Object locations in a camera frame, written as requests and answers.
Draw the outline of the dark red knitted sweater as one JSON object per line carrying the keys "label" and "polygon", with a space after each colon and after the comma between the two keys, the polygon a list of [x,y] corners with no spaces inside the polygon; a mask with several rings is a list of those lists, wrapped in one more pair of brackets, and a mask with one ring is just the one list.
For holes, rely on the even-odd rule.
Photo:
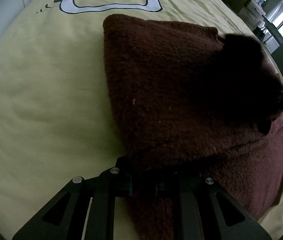
{"label": "dark red knitted sweater", "polygon": [[283,193],[282,84],[259,42],[122,14],[103,34],[137,236],[181,239],[181,185],[206,177],[259,223]]}

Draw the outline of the yellow cartoon print bedspread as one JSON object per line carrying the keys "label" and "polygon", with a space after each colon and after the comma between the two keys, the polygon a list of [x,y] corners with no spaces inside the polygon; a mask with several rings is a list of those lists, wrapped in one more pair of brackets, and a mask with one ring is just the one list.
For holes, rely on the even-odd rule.
{"label": "yellow cartoon print bedspread", "polygon": [[71,178],[115,164],[103,66],[111,14],[251,35],[221,0],[32,0],[0,36],[0,233],[14,234]]}

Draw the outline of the wooden desk with clutter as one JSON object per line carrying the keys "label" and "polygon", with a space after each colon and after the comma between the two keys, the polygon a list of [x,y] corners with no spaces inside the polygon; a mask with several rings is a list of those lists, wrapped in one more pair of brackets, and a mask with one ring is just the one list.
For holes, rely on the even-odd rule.
{"label": "wooden desk with clutter", "polygon": [[253,31],[254,35],[263,41],[266,36],[263,4],[266,0],[224,0],[224,3]]}

